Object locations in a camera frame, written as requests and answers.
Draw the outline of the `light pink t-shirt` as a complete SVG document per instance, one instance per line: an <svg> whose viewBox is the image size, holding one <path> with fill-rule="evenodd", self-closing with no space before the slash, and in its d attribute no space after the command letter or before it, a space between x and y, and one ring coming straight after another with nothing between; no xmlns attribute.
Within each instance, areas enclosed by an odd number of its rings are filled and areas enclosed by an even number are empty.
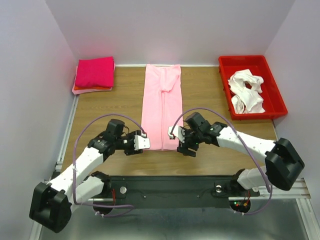
<svg viewBox="0 0 320 240"><path fill-rule="evenodd" d="M175 151L179 140L168 136L183 113L179 64L158 67L148 64L145 69L141 126L150 139L151 151Z"/></svg>

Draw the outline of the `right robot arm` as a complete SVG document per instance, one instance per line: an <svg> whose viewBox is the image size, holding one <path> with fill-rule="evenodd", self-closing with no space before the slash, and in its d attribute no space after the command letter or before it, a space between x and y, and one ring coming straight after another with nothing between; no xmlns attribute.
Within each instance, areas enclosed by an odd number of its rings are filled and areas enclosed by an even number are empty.
<svg viewBox="0 0 320 240"><path fill-rule="evenodd" d="M256 164L256 168L242 169L234 175L230 189L235 195L260 186L289 191L305 167L286 138L275 141L254 137L237 131L230 123L216 121L211 124L198 112L189 115L185 122L187 127L176 123L168 127L169 138L178 139L177 151L184 156L195 157L199 145L205 143L247 154Z"/></svg>

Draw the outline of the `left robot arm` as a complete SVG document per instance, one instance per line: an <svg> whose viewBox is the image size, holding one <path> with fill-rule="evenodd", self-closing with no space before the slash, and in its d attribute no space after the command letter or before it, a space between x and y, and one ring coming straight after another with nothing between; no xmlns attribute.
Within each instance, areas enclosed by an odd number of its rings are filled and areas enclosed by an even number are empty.
<svg viewBox="0 0 320 240"><path fill-rule="evenodd" d="M72 213L96 195L106 197L111 193L109 178L92 170L104 163L115 151L136 155L150 148L150 139L142 130L123 134L125 123L111 119L106 129L91 139L72 165L48 183L39 183L33 190L29 218L59 233L69 223Z"/></svg>

